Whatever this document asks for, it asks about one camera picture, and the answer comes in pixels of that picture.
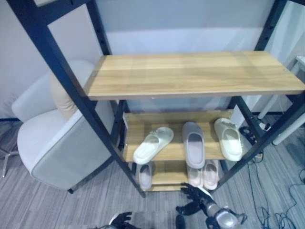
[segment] chair leg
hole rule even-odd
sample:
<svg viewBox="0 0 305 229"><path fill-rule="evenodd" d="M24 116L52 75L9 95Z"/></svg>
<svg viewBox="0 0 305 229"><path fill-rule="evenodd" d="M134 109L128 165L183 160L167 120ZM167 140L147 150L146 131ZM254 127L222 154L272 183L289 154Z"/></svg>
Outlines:
<svg viewBox="0 0 305 229"><path fill-rule="evenodd" d="M10 155L7 154L4 157L4 165L3 165L3 169L2 169L2 177L5 178L5 174L6 174L6 166L8 165L8 159L9 159Z"/></svg>
<svg viewBox="0 0 305 229"><path fill-rule="evenodd" d="M12 151L12 152L9 152L5 149L2 149L0 148L0 150L2 152L4 152L5 156L4 156L4 164L3 164L3 168L2 168L2 177L5 178L5 175L6 175L6 167L8 165L8 160L9 160L9 157L10 156L15 156L15 155L19 155L19 152L18 151Z"/></svg>

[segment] wooden shelf board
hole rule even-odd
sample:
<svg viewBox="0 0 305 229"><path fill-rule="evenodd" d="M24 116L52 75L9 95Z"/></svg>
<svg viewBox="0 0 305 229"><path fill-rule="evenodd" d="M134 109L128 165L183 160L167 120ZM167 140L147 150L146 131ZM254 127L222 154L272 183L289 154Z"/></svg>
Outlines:
<svg viewBox="0 0 305 229"><path fill-rule="evenodd" d="M196 122L203 130L205 159L224 159L214 131L214 121L217 118L230 118L230 111L159 113L159 114L126 114L128 131L124 158L132 162L133 153L150 131L161 126L170 127L174 131L173 141L160 151L152 161L184 161L184 145L182 126L187 121Z"/></svg>
<svg viewBox="0 0 305 229"><path fill-rule="evenodd" d="M188 182L185 161L154 162L152 185L180 185Z"/></svg>
<svg viewBox="0 0 305 229"><path fill-rule="evenodd" d="M145 192L161 192L161 191L180 191L180 188L182 186L180 185L160 185L160 186L152 186L151 189L145 191Z"/></svg>
<svg viewBox="0 0 305 229"><path fill-rule="evenodd" d="M92 100L299 94L304 84L264 51L101 57L84 90Z"/></svg>

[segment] robotic arm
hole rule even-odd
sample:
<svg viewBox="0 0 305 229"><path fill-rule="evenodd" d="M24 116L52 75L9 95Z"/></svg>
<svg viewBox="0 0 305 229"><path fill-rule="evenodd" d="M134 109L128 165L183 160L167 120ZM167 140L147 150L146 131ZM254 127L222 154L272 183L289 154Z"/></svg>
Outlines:
<svg viewBox="0 0 305 229"><path fill-rule="evenodd" d="M200 187L194 187L187 183L182 183L181 191L186 194L192 202L183 206L176 207L176 210L184 216L195 214L202 210L208 217L205 221L209 229L243 229L242 224L247 219L245 214L236 214L228 208L220 208L212 199L211 195Z"/></svg>

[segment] shoe rack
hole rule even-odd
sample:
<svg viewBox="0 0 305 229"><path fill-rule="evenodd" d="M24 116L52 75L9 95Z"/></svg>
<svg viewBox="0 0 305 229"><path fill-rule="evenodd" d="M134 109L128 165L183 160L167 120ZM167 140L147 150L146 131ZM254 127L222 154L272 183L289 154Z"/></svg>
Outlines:
<svg viewBox="0 0 305 229"><path fill-rule="evenodd" d="M176 191L182 182L187 182L186 162L182 138L182 126L187 121L196 122L203 130L205 159L223 160L218 138L214 131L214 121L230 118L232 110L207 112L173 113L126 113L128 131L123 157L132 162L135 149L150 131L167 126L174 131L172 142L153 159L152 188L148 191Z"/></svg>

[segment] gray slipper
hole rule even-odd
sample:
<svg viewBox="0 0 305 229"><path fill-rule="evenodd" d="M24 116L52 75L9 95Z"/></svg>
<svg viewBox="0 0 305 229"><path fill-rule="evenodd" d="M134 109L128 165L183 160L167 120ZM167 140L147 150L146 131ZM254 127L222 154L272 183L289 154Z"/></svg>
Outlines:
<svg viewBox="0 0 305 229"><path fill-rule="evenodd" d="M182 130L185 160L191 168L202 168L205 163L203 132L196 123L187 122Z"/></svg>

